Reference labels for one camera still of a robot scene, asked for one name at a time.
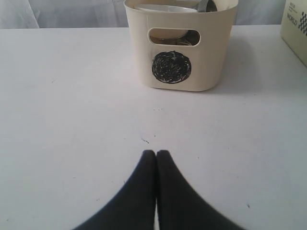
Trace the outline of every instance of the black marker drawing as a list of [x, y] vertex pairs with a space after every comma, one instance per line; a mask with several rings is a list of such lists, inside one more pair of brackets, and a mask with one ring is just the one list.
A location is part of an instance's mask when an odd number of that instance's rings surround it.
[[162, 52], [153, 59], [152, 72], [163, 83], [176, 84], [191, 74], [192, 66], [188, 57], [176, 51]]

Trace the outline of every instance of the table surface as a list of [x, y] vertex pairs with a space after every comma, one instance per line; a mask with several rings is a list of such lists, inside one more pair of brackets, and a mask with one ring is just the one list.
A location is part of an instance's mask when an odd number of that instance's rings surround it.
[[206, 92], [139, 83], [128, 28], [0, 31], [0, 229], [69, 230], [170, 150], [248, 230], [307, 226], [307, 68], [280, 26], [234, 26]]

